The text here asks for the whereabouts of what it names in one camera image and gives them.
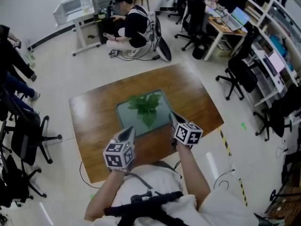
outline white t-shirt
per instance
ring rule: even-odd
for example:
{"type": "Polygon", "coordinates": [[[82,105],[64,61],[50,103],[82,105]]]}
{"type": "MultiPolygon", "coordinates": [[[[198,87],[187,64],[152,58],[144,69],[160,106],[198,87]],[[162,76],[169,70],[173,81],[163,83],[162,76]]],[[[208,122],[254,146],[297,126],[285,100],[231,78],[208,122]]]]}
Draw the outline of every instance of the white t-shirt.
{"type": "MultiPolygon", "coordinates": [[[[143,178],[154,190],[161,194],[182,191],[179,175],[167,168],[144,165],[135,168],[133,173],[143,178]]],[[[145,194],[148,188],[136,177],[128,176],[118,190],[112,207],[129,204],[133,195],[145,194]]],[[[226,190],[211,192],[199,210],[196,210],[194,195],[185,195],[180,199],[162,205],[162,209],[174,218],[180,218],[189,226],[258,226],[254,214],[237,198],[226,190]]],[[[116,226],[120,218],[104,216],[95,220],[75,221],[71,226],[116,226]]],[[[163,226],[151,218],[136,219],[135,226],[163,226]]]]}

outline glass tray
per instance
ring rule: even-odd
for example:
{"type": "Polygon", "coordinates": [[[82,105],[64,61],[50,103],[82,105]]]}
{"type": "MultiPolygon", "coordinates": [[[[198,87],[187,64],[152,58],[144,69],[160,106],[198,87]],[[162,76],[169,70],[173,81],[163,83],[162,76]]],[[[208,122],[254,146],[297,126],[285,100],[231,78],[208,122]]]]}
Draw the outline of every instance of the glass tray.
{"type": "Polygon", "coordinates": [[[141,136],[145,133],[151,132],[161,126],[165,126],[169,123],[169,114],[172,110],[172,107],[166,98],[166,95],[163,90],[157,89],[152,92],[145,93],[143,95],[147,95],[147,98],[150,94],[161,95],[159,99],[159,105],[157,106],[157,117],[155,122],[152,124],[150,128],[148,128],[142,121],[142,119],[138,118],[137,111],[138,110],[130,110],[128,109],[130,103],[128,101],[118,103],[115,107],[116,113],[119,119],[119,123],[122,128],[128,128],[134,126],[136,129],[136,136],[141,136]]]}

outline person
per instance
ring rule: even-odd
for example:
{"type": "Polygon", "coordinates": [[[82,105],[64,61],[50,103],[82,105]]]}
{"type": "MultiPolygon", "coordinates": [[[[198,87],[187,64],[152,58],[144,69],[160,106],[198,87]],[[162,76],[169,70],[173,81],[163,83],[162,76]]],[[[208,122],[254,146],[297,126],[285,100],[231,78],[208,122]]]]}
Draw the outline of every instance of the person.
{"type": "Polygon", "coordinates": [[[23,109],[34,112],[34,110],[27,105],[23,100],[15,95],[15,91],[23,93],[26,97],[29,97],[30,101],[37,100],[40,97],[40,93],[34,89],[28,87],[26,84],[12,76],[9,72],[6,75],[6,81],[4,83],[4,88],[8,91],[13,100],[23,109]]]}
{"type": "Polygon", "coordinates": [[[120,37],[113,35],[108,37],[107,46],[113,50],[130,50],[128,55],[134,57],[147,42],[141,35],[147,29],[147,13],[141,6],[134,5],[133,0],[115,0],[115,5],[125,16],[113,15],[113,21],[122,19],[125,21],[125,27],[119,29],[120,37]],[[136,9],[138,12],[130,13],[132,9],[136,9]]]}
{"type": "Polygon", "coordinates": [[[18,68],[28,79],[35,81],[37,75],[34,71],[25,63],[19,53],[8,39],[15,42],[17,45],[21,45],[21,41],[10,31],[10,28],[4,25],[0,25],[0,51],[2,53],[2,61],[6,66],[6,70],[10,72],[12,76],[19,79],[23,83],[25,81],[18,75],[13,66],[18,68]]]}
{"type": "MultiPolygon", "coordinates": [[[[188,195],[162,206],[169,216],[183,220],[188,226],[258,226],[255,215],[226,190],[211,192],[188,146],[178,142],[176,150],[180,156],[188,195]]],[[[182,191],[179,175],[169,166],[158,165],[160,164],[143,165],[131,171],[144,182],[137,176],[132,174],[126,176],[126,172],[113,169],[88,204],[84,220],[75,220],[71,222],[71,226],[118,225],[120,218],[105,216],[104,209],[129,204],[133,195],[145,194],[149,189],[145,182],[157,194],[182,191]]],[[[137,218],[134,225],[162,226],[164,224],[143,217],[137,218]]]]}

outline yellow and black tape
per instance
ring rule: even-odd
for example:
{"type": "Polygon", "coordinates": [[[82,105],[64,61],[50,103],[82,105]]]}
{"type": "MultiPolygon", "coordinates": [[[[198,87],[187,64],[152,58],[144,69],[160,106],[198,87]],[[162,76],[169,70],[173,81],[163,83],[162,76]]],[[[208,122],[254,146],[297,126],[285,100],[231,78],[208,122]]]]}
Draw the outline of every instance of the yellow and black tape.
{"type": "Polygon", "coordinates": [[[221,134],[221,137],[222,137],[222,140],[223,140],[223,142],[224,142],[224,144],[225,144],[225,146],[226,146],[228,155],[229,155],[229,156],[232,156],[232,153],[231,153],[231,151],[230,151],[229,145],[228,145],[228,143],[227,143],[227,141],[226,141],[226,138],[224,137],[224,134],[223,134],[222,131],[221,131],[221,128],[218,128],[218,131],[219,131],[220,134],[221,134]]]}
{"type": "MultiPolygon", "coordinates": [[[[218,128],[218,131],[220,132],[221,137],[222,137],[222,141],[224,142],[224,144],[226,146],[226,149],[227,149],[227,152],[228,152],[228,156],[232,156],[232,153],[230,151],[229,145],[228,145],[228,143],[226,141],[226,138],[225,138],[224,134],[221,131],[221,128],[218,128]]],[[[246,194],[245,194],[245,190],[244,190],[244,186],[243,186],[243,182],[242,182],[241,178],[239,179],[239,183],[240,183],[241,191],[243,193],[243,197],[244,197],[245,204],[246,204],[246,207],[247,207],[248,206],[248,202],[246,200],[246,194]]]]}
{"type": "Polygon", "coordinates": [[[246,204],[246,207],[247,207],[248,206],[248,202],[246,200],[246,194],[245,194],[245,190],[244,190],[244,186],[243,186],[243,182],[242,182],[241,178],[239,179],[239,183],[240,183],[241,191],[243,192],[245,204],[246,204]]]}

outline microwave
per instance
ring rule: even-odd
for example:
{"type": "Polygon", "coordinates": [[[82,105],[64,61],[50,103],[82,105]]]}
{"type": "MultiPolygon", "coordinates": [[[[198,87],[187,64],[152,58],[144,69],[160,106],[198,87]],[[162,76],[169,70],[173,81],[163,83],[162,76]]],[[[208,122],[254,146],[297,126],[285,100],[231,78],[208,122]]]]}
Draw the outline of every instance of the microwave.
{"type": "Polygon", "coordinates": [[[69,14],[93,6],[92,0],[62,0],[53,12],[57,25],[66,23],[69,14]]]}

